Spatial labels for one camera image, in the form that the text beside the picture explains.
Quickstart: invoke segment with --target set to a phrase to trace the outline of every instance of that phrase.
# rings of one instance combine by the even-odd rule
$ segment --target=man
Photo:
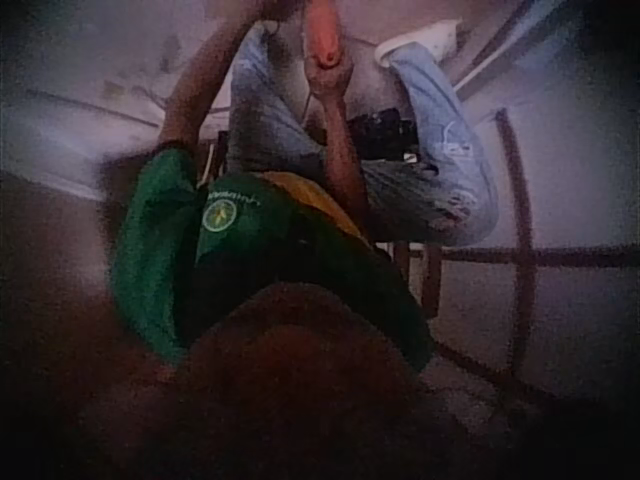
[[[87,423],[149,478],[449,475],[451,426],[417,378],[426,324],[370,242],[372,231],[444,243],[486,232],[495,196],[481,147],[413,44],[388,57],[429,165],[361,167],[347,56],[331,70],[306,62],[322,149],[275,95],[252,29],[281,2],[236,3],[175,88],[112,272],[121,315],[166,367],[88,409]],[[232,173],[198,191],[191,152],[234,57]]]

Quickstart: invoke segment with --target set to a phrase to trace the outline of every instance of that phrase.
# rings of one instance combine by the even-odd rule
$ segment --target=orange object
[[[334,0],[307,0],[307,47],[321,67],[333,68],[342,58],[340,21]]]

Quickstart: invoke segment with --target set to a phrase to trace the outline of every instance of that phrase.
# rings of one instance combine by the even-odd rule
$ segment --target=white sneaker
[[[458,49],[457,28],[462,20],[441,20],[419,30],[405,33],[381,43],[374,53],[381,67],[389,68],[387,56],[404,45],[417,42],[423,45],[436,63],[456,53]]]

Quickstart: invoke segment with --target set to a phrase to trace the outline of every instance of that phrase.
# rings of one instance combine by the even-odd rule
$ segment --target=yellow circle logo
[[[221,232],[229,228],[238,215],[238,208],[231,200],[216,200],[204,214],[202,223],[210,232]]]

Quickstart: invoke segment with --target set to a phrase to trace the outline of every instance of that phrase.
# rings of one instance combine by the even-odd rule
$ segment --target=jeans
[[[326,185],[325,148],[276,93],[268,34],[254,27],[233,64],[229,171],[288,171]],[[417,163],[361,163],[376,241],[460,246],[495,226],[497,193],[482,145],[429,51],[412,43],[389,55],[406,88],[420,144]]]

